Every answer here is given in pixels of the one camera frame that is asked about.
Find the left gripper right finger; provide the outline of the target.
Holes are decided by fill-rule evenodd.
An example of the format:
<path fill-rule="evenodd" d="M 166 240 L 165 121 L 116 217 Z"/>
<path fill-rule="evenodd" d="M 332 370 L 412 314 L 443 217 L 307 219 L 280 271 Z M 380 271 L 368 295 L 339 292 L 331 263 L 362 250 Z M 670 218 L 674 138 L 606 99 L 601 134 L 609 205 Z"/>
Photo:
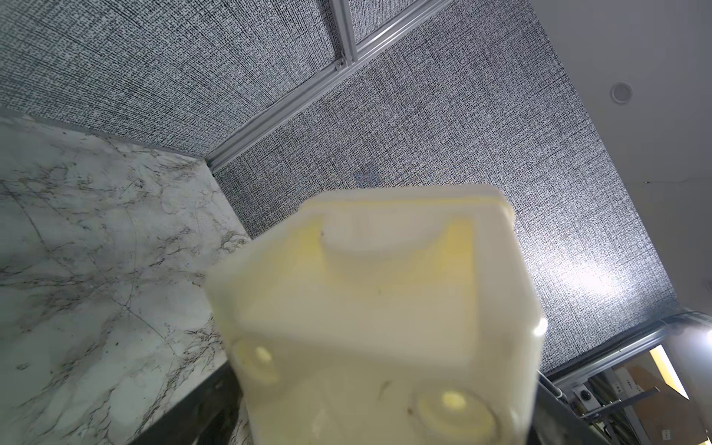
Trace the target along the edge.
<path fill-rule="evenodd" d="M 602 434 L 586 424 L 570 409 L 564 393 L 544 374 L 538 374 L 534 412 L 528 445 L 609 444 Z"/>

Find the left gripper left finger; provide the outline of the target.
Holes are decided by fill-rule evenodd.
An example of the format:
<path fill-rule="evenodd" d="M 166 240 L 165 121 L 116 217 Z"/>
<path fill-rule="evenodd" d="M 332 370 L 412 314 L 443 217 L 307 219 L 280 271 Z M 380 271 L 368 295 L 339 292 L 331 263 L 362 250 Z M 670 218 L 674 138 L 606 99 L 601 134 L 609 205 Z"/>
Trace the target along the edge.
<path fill-rule="evenodd" d="M 131 445 L 227 444 L 237 428 L 242 390 L 224 363 Z"/>

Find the white wrap dispenser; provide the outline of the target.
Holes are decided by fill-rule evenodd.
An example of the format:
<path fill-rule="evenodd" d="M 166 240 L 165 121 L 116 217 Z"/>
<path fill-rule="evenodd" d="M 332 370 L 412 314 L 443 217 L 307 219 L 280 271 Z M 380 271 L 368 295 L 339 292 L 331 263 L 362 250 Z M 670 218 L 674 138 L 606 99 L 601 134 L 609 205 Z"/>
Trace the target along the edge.
<path fill-rule="evenodd" d="M 324 192 L 208 272 L 258 444 L 522 444 L 548 327 L 489 185 Z"/>

